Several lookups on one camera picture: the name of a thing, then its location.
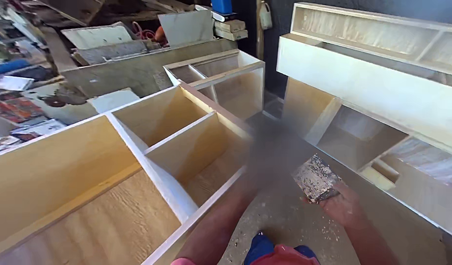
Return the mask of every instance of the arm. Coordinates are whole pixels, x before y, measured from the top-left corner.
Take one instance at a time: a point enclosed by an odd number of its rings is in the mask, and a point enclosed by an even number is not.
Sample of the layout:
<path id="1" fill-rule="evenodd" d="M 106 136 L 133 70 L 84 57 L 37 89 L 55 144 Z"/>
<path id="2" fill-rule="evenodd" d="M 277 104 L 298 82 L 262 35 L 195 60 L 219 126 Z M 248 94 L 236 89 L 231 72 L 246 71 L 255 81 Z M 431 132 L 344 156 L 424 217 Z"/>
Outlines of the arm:
<path id="1" fill-rule="evenodd" d="M 394 253 L 368 220 L 358 195 L 343 183 L 334 185 L 340 195 L 319 205 L 332 219 L 344 226 L 362 265 L 398 265 Z"/>
<path id="2" fill-rule="evenodd" d="M 255 198 L 257 191 L 241 177 L 221 202 L 206 214 L 185 242 L 177 258 L 187 258 L 195 265 L 217 264 L 226 250 L 239 219 Z"/>

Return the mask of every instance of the red shirt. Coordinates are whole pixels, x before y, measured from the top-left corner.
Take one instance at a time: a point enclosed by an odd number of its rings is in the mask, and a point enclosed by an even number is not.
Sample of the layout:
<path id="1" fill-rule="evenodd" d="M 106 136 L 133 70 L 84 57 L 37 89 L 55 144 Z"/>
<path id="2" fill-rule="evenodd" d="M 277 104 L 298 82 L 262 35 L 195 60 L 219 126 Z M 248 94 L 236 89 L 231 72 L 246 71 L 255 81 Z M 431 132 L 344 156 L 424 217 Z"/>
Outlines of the red shirt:
<path id="1" fill-rule="evenodd" d="M 274 252 L 264 255 L 251 265 L 319 265 L 315 257 L 308 258 L 291 247 L 285 245 L 276 245 Z M 187 258 L 179 258 L 174 260 L 171 265 L 195 265 Z"/>

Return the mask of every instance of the sanding block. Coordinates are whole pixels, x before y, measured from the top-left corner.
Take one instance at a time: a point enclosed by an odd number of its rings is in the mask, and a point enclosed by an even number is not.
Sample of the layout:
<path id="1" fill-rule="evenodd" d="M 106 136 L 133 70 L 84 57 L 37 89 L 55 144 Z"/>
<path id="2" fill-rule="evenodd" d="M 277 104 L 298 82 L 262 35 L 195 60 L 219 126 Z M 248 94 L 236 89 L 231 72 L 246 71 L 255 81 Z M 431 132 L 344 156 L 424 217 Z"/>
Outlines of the sanding block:
<path id="1" fill-rule="evenodd" d="M 330 197 L 339 195 L 332 186 L 342 180 L 330 169 L 317 154 L 313 155 L 292 174 L 293 179 L 304 191 L 310 203 L 319 203 Z"/>

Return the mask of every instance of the blue object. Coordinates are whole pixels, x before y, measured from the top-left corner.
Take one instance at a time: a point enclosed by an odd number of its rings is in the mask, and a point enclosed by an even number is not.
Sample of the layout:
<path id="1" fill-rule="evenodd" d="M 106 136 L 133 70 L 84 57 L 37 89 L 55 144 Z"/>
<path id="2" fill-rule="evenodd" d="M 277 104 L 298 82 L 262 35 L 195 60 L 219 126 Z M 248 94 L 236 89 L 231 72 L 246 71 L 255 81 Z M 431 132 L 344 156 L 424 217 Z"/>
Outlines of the blue object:
<path id="1" fill-rule="evenodd" d="M 27 66 L 30 66 L 30 64 L 23 59 L 19 59 L 19 60 L 7 62 L 7 63 L 1 63 L 0 64 L 0 74 L 4 74 L 6 72 L 17 70 L 17 69 L 22 69 Z"/>
<path id="2" fill-rule="evenodd" d="M 262 232 L 259 232 L 253 239 L 251 243 L 251 248 L 247 252 L 246 258 L 244 259 L 244 265 L 250 265 L 252 262 L 256 261 L 262 256 L 267 254 L 272 254 L 274 252 L 274 244 L 270 239 L 265 236 Z M 315 257 L 316 254 L 307 246 L 300 245 L 295 248 L 296 251 L 303 254 L 308 258 Z"/>
<path id="3" fill-rule="evenodd" d="M 213 5 L 213 11 L 216 11 L 223 15 L 228 15 L 233 12 L 233 5 L 231 0 L 211 0 Z"/>

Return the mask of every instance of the blue shorts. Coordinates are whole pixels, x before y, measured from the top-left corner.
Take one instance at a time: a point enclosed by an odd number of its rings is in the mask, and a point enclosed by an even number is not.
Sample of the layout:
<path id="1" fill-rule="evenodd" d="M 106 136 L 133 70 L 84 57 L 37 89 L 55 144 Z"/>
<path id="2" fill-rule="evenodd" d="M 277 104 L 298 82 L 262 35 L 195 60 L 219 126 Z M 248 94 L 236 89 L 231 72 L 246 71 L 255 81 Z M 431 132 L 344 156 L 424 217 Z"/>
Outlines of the blue shorts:
<path id="1" fill-rule="evenodd" d="M 247 252 L 246 258 L 244 260 L 244 265 L 250 265 L 252 262 L 256 261 L 258 258 L 271 254 L 274 252 L 274 244 L 265 235 L 258 234 L 252 239 L 251 248 Z M 307 246 L 297 246 L 296 251 L 300 252 L 308 258 L 315 257 L 316 254 Z"/>

